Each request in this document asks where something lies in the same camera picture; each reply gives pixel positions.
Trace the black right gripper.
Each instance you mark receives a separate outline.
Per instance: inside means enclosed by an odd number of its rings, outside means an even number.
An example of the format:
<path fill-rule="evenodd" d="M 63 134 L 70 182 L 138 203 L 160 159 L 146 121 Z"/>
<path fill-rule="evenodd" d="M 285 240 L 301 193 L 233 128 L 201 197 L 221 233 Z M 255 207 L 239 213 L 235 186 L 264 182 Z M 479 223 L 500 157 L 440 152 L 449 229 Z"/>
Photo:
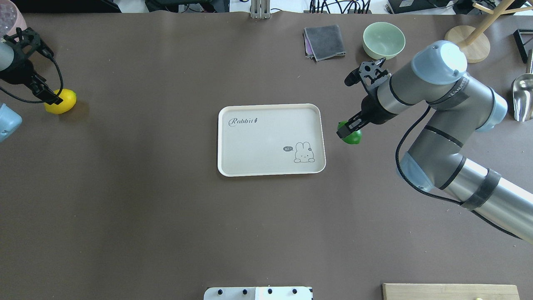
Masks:
<path fill-rule="evenodd" d="M 381 68 L 385 61 L 386 59 L 383 57 L 362 62 L 358 68 L 350 72 L 344 79 L 344 84 L 347 87 L 361 83 L 367 96 L 361 102 L 361 111 L 348 119 L 345 125 L 339 129 L 341 138 L 354 131 L 361 130 L 368 123 L 382 125 L 395 117 L 395 114 L 384 108 L 378 98 L 379 87 L 389 79 L 390 75 L 388 70 Z"/>

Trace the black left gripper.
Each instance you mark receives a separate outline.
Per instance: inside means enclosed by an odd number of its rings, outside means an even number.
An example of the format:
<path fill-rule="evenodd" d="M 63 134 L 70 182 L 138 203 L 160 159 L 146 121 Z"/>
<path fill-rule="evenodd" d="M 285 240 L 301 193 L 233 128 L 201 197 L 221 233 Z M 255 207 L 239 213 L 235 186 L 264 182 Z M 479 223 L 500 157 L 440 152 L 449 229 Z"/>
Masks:
<path fill-rule="evenodd" d="M 35 52 L 50 60 L 55 55 L 40 35 L 32 28 L 16 28 L 14 35 L 4 35 L 3 39 L 5 41 L 1 42 L 1 79 L 9 84 L 24 84 L 40 103 L 59 104 L 59 93 L 64 87 L 62 75 L 59 74 L 59 92 L 53 92 L 45 83 L 46 79 L 36 72 L 30 61 Z"/>

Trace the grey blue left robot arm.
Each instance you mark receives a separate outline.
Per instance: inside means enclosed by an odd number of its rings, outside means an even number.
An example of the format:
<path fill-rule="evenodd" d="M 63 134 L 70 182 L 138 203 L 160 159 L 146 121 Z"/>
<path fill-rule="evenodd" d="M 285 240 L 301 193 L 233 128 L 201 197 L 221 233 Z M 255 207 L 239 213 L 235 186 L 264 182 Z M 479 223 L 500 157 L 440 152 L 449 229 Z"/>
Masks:
<path fill-rule="evenodd" d="M 38 52 L 55 65 L 60 79 L 60 89 L 58 92 L 53 92 L 46 84 L 46 79 L 40 76 L 34 69 L 34 65 L 29 59 L 34 52 Z M 55 60 L 55 54 L 46 42 L 42 40 L 38 32 L 32 28 L 21 29 L 17 27 L 15 34 L 4 35 L 2 37 L 0 62 L 1 80 L 9 84 L 25 85 L 38 98 L 38 101 L 24 100 L 1 88 L 1 91 L 10 97 L 28 104 L 44 103 L 58 105 L 63 102 L 59 95 L 63 90 L 64 83 L 61 71 Z"/>

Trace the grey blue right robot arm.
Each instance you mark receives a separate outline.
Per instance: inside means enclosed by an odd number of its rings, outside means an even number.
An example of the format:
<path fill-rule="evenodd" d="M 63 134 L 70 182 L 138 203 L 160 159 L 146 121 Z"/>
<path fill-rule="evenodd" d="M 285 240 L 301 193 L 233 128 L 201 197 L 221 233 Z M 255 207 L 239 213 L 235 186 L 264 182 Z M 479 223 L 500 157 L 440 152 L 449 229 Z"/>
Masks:
<path fill-rule="evenodd" d="M 385 58 L 366 61 L 345 78 L 348 87 L 361 83 L 367 93 L 361 110 L 339 123 L 343 140 L 369 123 L 382 125 L 424 101 L 435 110 L 409 150 L 398 158 L 400 176 L 421 194 L 438 188 L 449 202 L 474 213 L 498 230 L 532 243 L 532 194 L 461 154 L 474 132 L 498 125 L 507 102 L 494 89 L 467 73 L 464 53 L 453 42 L 438 40 L 391 74 Z"/>

